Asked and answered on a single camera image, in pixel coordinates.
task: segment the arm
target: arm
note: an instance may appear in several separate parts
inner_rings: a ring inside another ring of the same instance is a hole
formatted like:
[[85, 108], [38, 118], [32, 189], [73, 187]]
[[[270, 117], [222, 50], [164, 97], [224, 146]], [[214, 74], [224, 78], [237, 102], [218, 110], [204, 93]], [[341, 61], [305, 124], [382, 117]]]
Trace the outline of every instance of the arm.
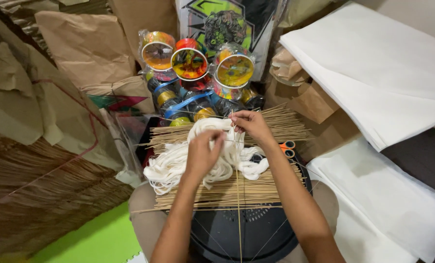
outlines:
[[[215, 140], [212, 150], [209, 148], [211, 139]], [[180, 179], [179, 190], [152, 252], [150, 263], [185, 263], [194, 197], [201, 180], [217, 162], [224, 139], [225, 133], [222, 131], [207, 130], [190, 142], [185, 173]]]
[[291, 168], [261, 113], [238, 111], [236, 132], [248, 132], [263, 149], [287, 219], [310, 263], [345, 263], [320, 207]]

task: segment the scissors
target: scissors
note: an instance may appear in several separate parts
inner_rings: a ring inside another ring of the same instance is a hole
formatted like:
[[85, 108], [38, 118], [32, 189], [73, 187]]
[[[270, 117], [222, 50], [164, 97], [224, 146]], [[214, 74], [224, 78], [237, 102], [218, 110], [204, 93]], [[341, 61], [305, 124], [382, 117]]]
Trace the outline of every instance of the scissors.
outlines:
[[294, 152], [294, 150], [292, 150], [296, 147], [295, 142], [285, 141], [283, 143], [280, 143], [279, 147], [284, 152], [284, 154], [287, 158], [292, 158], [292, 157], [296, 156], [296, 153]]

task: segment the person's left hand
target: person's left hand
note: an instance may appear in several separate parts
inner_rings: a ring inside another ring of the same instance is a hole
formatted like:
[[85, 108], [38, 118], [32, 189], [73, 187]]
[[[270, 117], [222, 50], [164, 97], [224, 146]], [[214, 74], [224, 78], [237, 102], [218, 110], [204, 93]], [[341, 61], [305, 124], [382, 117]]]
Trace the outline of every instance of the person's left hand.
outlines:
[[[180, 182], [192, 182], [200, 185], [203, 177], [214, 167], [219, 158], [226, 133], [222, 130], [206, 130], [198, 134], [188, 145], [186, 169]], [[214, 140], [214, 148], [209, 148], [209, 141]]]

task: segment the white thread bundle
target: white thread bundle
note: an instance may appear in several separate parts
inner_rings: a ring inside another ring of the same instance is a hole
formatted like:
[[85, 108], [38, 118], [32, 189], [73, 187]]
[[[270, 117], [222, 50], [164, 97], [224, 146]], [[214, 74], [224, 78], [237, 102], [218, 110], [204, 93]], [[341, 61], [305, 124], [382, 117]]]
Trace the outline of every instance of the white thread bundle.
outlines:
[[[208, 129], [224, 130], [227, 132], [227, 137], [216, 165], [203, 178], [204, 186], [210, 189], [211, 183], [229, 179], [232, 176], [233, 168], [239, 170], [246, 179], [257, 180], [260, 174], [268, 169], [268, 160], [263, 158], [259, 164], [250, 162], [254, 154], [264, 155], [264, 152], [256, 146], [244, 148], [245, 133], [233, 132], [231, 123], [230, 119], [202, 118], [193, 125], [186, 142], [166, 144], [165, 152], [157, 158], [150, 158], [149, 165], [144, 168], [144, 176], [149, 179], [156, 194], [166, 194], [171, 188], [179, 184], [180, 178], [185, 172], [188, 143], [199, 133]], [[209, 144], [212, 149], [214, 142], [211, 141]]]

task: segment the leg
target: leg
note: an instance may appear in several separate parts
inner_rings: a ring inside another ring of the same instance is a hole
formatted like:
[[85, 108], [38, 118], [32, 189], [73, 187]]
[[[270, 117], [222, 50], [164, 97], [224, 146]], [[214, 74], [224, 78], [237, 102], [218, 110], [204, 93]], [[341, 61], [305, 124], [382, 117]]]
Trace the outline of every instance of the leg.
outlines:
[[[338, 222], [339, 205], [338, 200], [334, 192], [324, 183], [318, 181], [312, 181], [314, 185], [313, 198], [320, 206], [330, 229], [334, 235], [336, 233], [336, 225]], [[289, 253], [283, 260], [278, 263], [308, 263], [307, 257], [302, 251], [300, 245], [297, 245], [292, 252]]]
[[155, 204], [156, 193], [149, 184], [136, 188], [128, 201], [131, 224], [148, 261], [151, 258], [167, 215], [162, 211], [144, 213], [133, 211], [153, 209]]

